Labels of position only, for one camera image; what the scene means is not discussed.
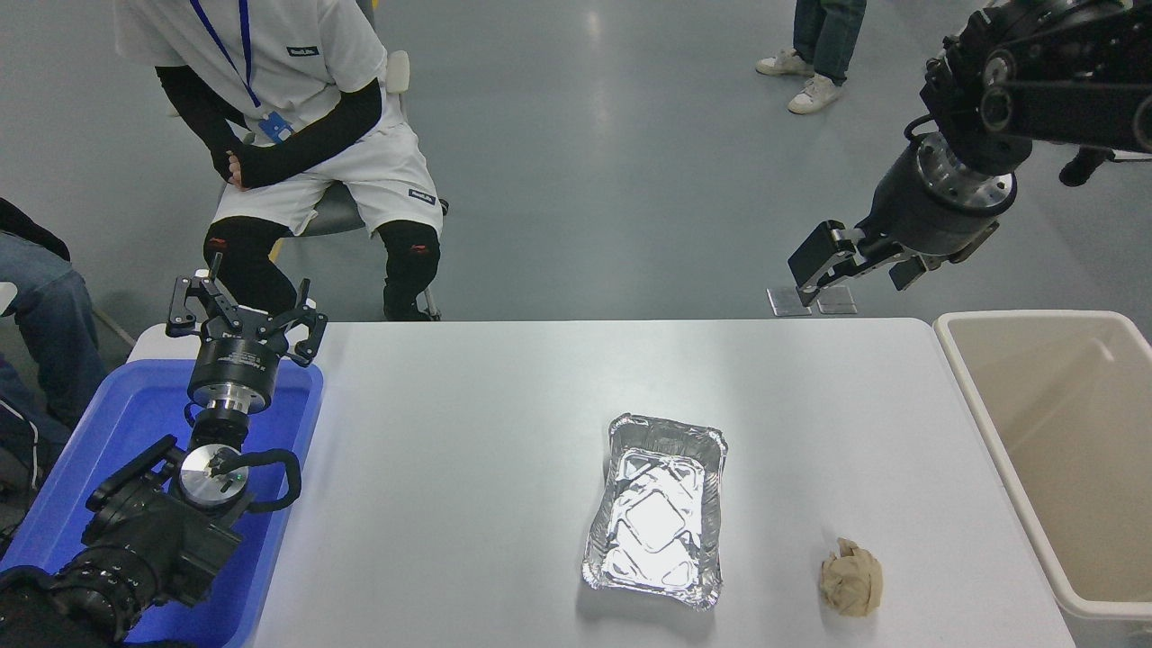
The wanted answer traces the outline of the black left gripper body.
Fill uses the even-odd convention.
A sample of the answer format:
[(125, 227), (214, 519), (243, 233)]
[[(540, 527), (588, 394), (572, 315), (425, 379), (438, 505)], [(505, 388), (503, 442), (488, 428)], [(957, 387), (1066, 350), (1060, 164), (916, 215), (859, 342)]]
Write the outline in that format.
[(189, 391), (238, 384), (255, 392), (275, 389), (280, 356), (267, 345), (243, 337), (219, 337), (200, 345)]

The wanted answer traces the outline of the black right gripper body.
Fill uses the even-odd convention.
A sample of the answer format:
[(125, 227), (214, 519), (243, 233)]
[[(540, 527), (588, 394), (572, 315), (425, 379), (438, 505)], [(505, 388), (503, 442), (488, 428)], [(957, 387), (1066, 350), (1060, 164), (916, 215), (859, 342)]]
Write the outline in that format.
[(999, 229), (1001, 178), (947, 167), (925, 174), (917, 157), (901, 157), (877, 184), (864, 219), (864, 257), (971, 256)]

